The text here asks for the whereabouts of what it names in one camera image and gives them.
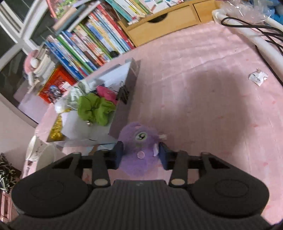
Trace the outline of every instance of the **colorful book spine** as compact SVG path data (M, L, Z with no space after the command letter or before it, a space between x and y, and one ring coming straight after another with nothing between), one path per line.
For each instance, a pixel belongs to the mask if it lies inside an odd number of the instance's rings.
M132 19L137 18L137 13L133 11L133 9L125 0L115 0L115 2L120 5L132 17Z
M70 63L64 58L64 56L59 52L59 50L54 46L54 44L48 40L45 41L45 45L54 54L54 56L60 61L64 68L69 72L69 74L80 81L83 77L70 65Z
M89 28L87 28L83 24L79 24L79 26L82 28L82 30L79 30L80 34L83 34L83 36L86 37L86 38L90 38L91 43L94 43L97 46L99 53L101 53L101 55L102 55L102 52L104 53L103 56L105 56L105 61L107 61L107 62L110 61L112 59L111 56L110 56L110 53L104 47L104 45L93 35L93 33L89 30Z
M113 27L110 27L110 28L112 28L114 32L117 32L118 34L120 34L122 39L127 43L128 47L131 50L134 49L135 47L133 46L133 44L129 41L128 37L125 35L125 33L122 31L122 29L117 25L117 23L114 21L114 19L108 14L108 12L104 9L104 7L102 5L98 5L97 9L101 12L101 14L104 15L106 20L108 20L109 23L113 26Z
M67 42L79 53L79 55L83 58L83 60L93 69L97 70L102 63L97 63L96 60L89 59L84 51L71 39L72 34L68 32L62 32L62 35L67 40Z
M81 5L78 8L78 10L70 18L68 18L60 28L58 28L55 36L58 36L63 30L68 28L78 18L78 16L86 9L86 7L87 7L86 5Z
M100 47L90 38L90 36L85 32L80 25L76 26L74 32L84 44L97 56L97 58L105 64L110 61L110 58L100 49Z
M106 32L106 36L110 39L111 43L114 47L118 50L119 53L123 54L125 51L128 51L129 48L120 41L117 35L109 28L109 25L98 15L96 12L93 13L96 18L99 20L99 24L101 25L102 29Z
M83 19L85 19L101 2L99 0L91 2L88 7L80 14L80 16L70 25L67 29L68 32L72 32L73 29L81 23Z
M92 53L92 51L83 43L83 41L76 35L69 33L70 39L82 50L82 52L98 67L102 66L103 63L98 59L97 56Z
M128 22L133 20L132 16L127 13L121 6L119 6L114 0L105 0L109 3L117 12L119 12Z
M108 35L107 30L105 30L103 25L100 23L99 19L94 15L94 13L91 12L88 17L89 22L96 28L96 30L107 41L107 43L112 47L112 49L114 51L119 52L119 49L114 45L112 38Z
M91 20L89 20L86 24L86 27L95 35L95 37L105 46L105 48L111 52L114 49L108 43L108 41L99 33L97 26Z
M53 38L52 36L49 37L62 55L66 58L66 60L80 73L80 75L83 78L88 76L88 74L82 68L82 65L69 53L69 51L56 38Z
M85 60L80 56L80 54L67 42L67 40L64 38L62 34L60 34L57 39L59 42L65 46L65 48L82 64L88 71L89 73L93 72L93 69L85 62Z
M132 0L135 3L137 3L146 14L151 14L151 12L148 10L148 8L146 8L146 6L144 6L139 0Z
M106 29L113 35L113 37L122 46L122 48L125 51L130 50L130 47L123 40L122 36L117 32L117 30L114 28L114 26L112 26L112 24L107 20L107 18L98 9L95 9L95 15L104 24Z
M130 0L124 0L129 4L130 9L134 11L136 14L145 15L142 11L140 11Z
M134 0L129 0L142 14L147 15L147 13L137 4Z

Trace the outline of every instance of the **white container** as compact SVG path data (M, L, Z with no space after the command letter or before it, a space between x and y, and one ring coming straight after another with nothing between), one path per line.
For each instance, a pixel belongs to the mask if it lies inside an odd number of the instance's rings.
M25 159L28 161L37 161L46 146L47 144L34 135L27 147Z
M41 155L39 156L39 159L37 161L36 165L36 171L41 170L42 168L46 167L47 165L65 157L66 155L62 153L59 149L55 147L55 144L51 143L47 145Z

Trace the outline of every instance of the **black cable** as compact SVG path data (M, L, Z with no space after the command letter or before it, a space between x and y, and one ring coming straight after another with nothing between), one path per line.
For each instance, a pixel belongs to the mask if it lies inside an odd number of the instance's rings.
M246 25L231 25L231 24L227 24L225 23L226 20L228 19L234 19L236 21L239 21L239 22L242 22L242 23L245 23ZM264 36L266 36L269 40L265 40L267 41L268 43L271 43L273 45L275 45L278 50L280 51L281 55L283 56L283 46L276 43L271 37L273 38L276 38L280 41L283 42L283 39L282 38L279 38L279 37L283 37L283 32L281 30L279 30L278 28L275 28L273 26L269 26L269 25L253 25L253 24L250 24L248 22L245 22L241 19L238 19L238 18L234 18L234 17L226 17L224 18L222 21L221 21L221 25L223 26L227 26L227 27L235 27L235 28L255 28L257 29L258 31L260 31ZM274 30L278 33L272 33L272 32L265 32L265 31L262 31L261 29L269 29L269 30ZM267 67L270 69L270 71L273 73L273 75L276 77L276 79L280 82L280 84L283 86L283 81L278 77L278 75L275 73L275 71L272 69L272 67L268 64L268 62L264 59L264 57L262 56L262 54L260 53L259 49L257 46L256 47L256 51L258 52L259 56L261 57L261 59L263 60L263 62L267 65Z

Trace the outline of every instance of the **wooden drawer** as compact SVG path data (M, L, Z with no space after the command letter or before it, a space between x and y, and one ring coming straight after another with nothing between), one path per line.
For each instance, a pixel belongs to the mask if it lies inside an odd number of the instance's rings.
M211 21L212 20L211 12L218 8L216 6L215 0L195 3L194 7L197 11L198 17L200 18L201 22Z
M123 29L136 46L174 31L198 24L199 18L192 5L180 4L154 14Z

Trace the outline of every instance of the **book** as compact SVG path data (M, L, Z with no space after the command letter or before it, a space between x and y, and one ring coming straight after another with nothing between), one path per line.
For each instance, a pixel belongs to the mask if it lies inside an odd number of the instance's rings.
M92 2L89 6L81 13L81 15L77 18L76 21L72 23L72 25L67 29L69 33L73 31L73 29L85 18L87 15L92 12L98 5L100 1Z
M146 15L145 13L141 12L130 0L124 0L129 4L130 9L132 9L136 14L139 15Z
M57 15L57 18L61 18L64 13L72 6L76 0L60 0L52 1L54 3L53 9Z
M59 21L57 21L55 25L52 26L52 28L58 31L58 29L66 22L66 20L68 20L76 11L77 8L69 8L68 11L62 16L62 18L60 18Z
M95 54L83 43L83 41L76 34L67 32L67 35L70 37L70 40L75 43L93 63L96 64L96 66L100 67L103 65L99 58L95 56Z
M119 33L122 37L122 39L127 43L128 47L132 50L135 47L132 45L132 43L129 41L128 37L125 35L123 30L120 28L120 26L114 21L114 19L108 14L108 12L105 10L105 8L102 6L102 4L97 6L97 9L105 16L105 18L109 21L109 23L113 26L113 31Z
M62 53L64 58L79 72L82 78L89 75L89 73L82 67L82 65L74 58L73 55L69 53L69 51L56 39L51 35L48 36L50 41L56 46L59 52Z
M143 0L133 0L134 2L136 2L143 10L146 14L152 14L152 12L149 11L149 9L146 6L146 3Z
M74 29L75 34L87 45L87 47L103 62L109 62L111 57L107 54L103 45L98 41L91 32L83 25L77 25Z
M120 54L123 54L125 51L128 51L128 47L123 48L123 44L118 37L115 35L115 33L109 28L107 23L96 13L92 12L92 15L96 16L96 18L99 20L98 23L100 24L102 30L103 30L103 36L107 36L107 38L112 43L112 47L114 47Z
M83 77L77 72L73 66L64 58L64 56L59 52L59 50L54 46L54 44L48 39L44 42L46 47L53 53L53 55L60 61L60 63L64 66L64 68L68 71L68 73L77 81L83 79Z
M114 26L107 20L107 18L98 10L95 9L95 15L105 25L106 29L113 35L114 39L122 46L125 51L130 50L128 44L123 40L122 36L117 32Z
M89 28L89 30L95 35L95 37L105 46L108 52L114 51L108 41L98 32L95 23L93 23L91 20L88 20L85 26Z
M127 11L125 11L119 4L117 4L114 0L105 0L109 3L119 14L121 14L128 22L132 21L133 18Z
M132 17L132 20L137 18L138 14L135 13L132 8L130 8L130 5L125 0L115 0L115 2Z
M79 7L80 5L83 5L83 4L85 4L85 3L89 2L89 1L92 1L92 0L78 0L78 1L76 1L76 2L73 4L73 7L77 8L77 7Z
M115 22L118 22L120 20L118 12L108 2L103 1L100 5L105 9L110 17L113 18Z
M92 73L94 71L62 34L60 34L57 39L80 62L80 64L82 64L88 70L89 73Z
M137 4L134 0L129 0L142 14L147 15L147 13Z
M97 70L98 67L102 66L102 62L100 60L98 60L98 58L91 53L94 58L92 57L92 55L88 54L88 51L83 50L79 45L77 45L73 39L71 39L72 34L66 32L62 32L62 35L64 36L64 38L67 40L67 42L69 42L69 44L79 53L79 55L84 59L84 61L93 69L93 70Z
M63 30L66 30L76 19L77 17L86 9L86 5L81 5L77 11L71 15L63 24L61 27L57 29L57 32L55 33L55 36L58 36Z

